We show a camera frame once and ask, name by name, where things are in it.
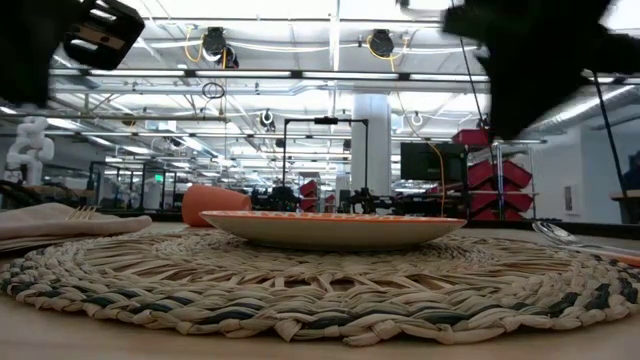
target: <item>ceiling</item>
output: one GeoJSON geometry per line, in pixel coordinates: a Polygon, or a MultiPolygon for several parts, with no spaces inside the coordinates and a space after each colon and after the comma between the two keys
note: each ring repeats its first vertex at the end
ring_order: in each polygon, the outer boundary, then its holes
{"type": "MultiPolygon", "coordinates": [[[[275,133],[281,133],[284,118],[325,115],[349,118],[354,93],[386,93],[394,114],[393,136],[414,136],[409,126],[414,118],[414,123],[419,124],[414,128],[420,136],[437,138],[475,127],[478,106],[483,112],[488,109],[487,84],[475,83],[477,94],[474,96],[468,82],[468,71],[483,75],[473,56],[475,44],[464,44],[467,68],[460,40],[439,30],[440,10],[450,5],[450,0],[413,0],[414,6],[432,11],[432,17],[420,21],[401,14],[394,0],[121,1],[138,10],[146,23],[144,33],[121,69],[215,69],[216,65],[204,58],[192,60],[198,55],[199,39],[207,27],[222,26],[241,70],[457,74],[458,81],[55,76],[53,89],[57,101],[52,102],[50,117],[59,121],[52,122],[51,130],[210,135],[178,137],[186,143],[186,147],[179,150],[171,147],[164,137],[95,135],[89,138],[114,155],[117,152],[118,156],[178,156],[184,159],[165,160],[168,166],[176,163],[179,165],[175,168],[200,169],[198,177],[203,181],[217,181],[217,174],[222,173],[229,176],[226,170],[233,163],[234,178],[269,184],[279,173],[281,156],[274,154],[281,149],[275,146],[274,139],[244,137],[265,134],[260,116],[267,109],[273,114],[275,133]],[[390,61],[370,53],[366,42],[373,29],[390,31],[396,46],[394,57],[397,56],[393,69],[390,61]],[[202,87],[208,82],[225,87],[226,97],[208,100],[202,96],[202,87]],[[135,116],[138,121],[132,125],[105,119],[125,115],[135,116]],[[94,120],[97,116],[102,117],[101,120],[94,120]],[[164,119],[145,121],[149,117],[164,119]],[[169,121],[175,117],[180,117],[180,121],[169,121]],[[230,122],[225,124],[220,118],[230,122]],[[228,135],[226,139],[216,137],[224,134],[228,135]],[[146,150],[138,149],[143,154],[135,154],[124,146],[146,150]],[[212,155],[217,156],[214,162],[212,155]],[[187,159],[192,156],[196,159],[189,163],[187,159]]],[[[638,10],[637,1],[619,1],[606,23],[633,34],[640,30],[640,20],[633,16],[638,10]]],[[[61,70],[81,67],[63,51],[56,54],[52,66],[61,70]]],[[[294,123],[288,130],[290,134],[335,136],[335,139],[291,142],[289,152],[342,153],[341,139],[350,137],[346,124],[294,123]]],[[[399,154],[399,141],[393,144],[394,154],[399,154]]],[[[300,155],[296,160],[291,169],[293,177],[296,171],[310,168],[321,170],[323,178],[332,184],[336,171],[349,171],[348,164],[343,166],[344,158],[335,155],[300,155]]],[[[398,164],[394,164],[393,174],[398,177],[398,164]]]]}

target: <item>folded napkin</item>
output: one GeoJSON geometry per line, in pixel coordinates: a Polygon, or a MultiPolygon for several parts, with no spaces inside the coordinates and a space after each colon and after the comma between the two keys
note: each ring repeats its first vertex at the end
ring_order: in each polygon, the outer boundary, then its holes
{"type": "Polygon", "coordinates": [[[31,242],[37,246],[64,238],[132,233],[151,225],[148,216],[121,219],[98,213],[91,220],[67,220],[73,211],[66,205],[49,203],[0,213],[0,250],[5,242],[13,245],[31,242]]]}

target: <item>plate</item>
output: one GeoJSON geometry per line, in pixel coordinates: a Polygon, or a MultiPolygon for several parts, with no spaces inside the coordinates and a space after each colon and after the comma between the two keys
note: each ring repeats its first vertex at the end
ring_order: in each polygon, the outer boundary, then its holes
{"type": "Polygon", "coordinates": [[[211,225],[254,243],[304,250],[394,250],[437,239],[466,221],[268,211],[204,211],[211,225]]]}

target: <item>orange cup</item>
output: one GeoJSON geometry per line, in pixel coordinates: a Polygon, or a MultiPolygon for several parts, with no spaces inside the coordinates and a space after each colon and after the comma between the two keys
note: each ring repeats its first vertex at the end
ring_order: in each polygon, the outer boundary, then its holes
{"type": "Polygon", "coordinates": [[[182,200],[182,221],[189,226],[211,226],[202,211],[250,211],[251,198],[239,192],[205,185],[192,185],[182,200]]]}

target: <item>ceiling duct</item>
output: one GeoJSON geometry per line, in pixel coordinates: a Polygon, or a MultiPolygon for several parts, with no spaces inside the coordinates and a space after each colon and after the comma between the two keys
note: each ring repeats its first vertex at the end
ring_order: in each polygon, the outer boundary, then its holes
{"type": "MultiPolygon", "coordinates": [[[[607,111],[612,112],[627,105],[640,102],[640,88],[637,86],[626,86],[606,94],[604,100],[607,111]]],[[[600,100],[597,96],[594,96],[581,105],[562,111],[552,118],[542,120],[532,125],[526,129],[523,134],[557,133],[558,131],[579,125],[593,117],[601,115],[600,100]]]]}

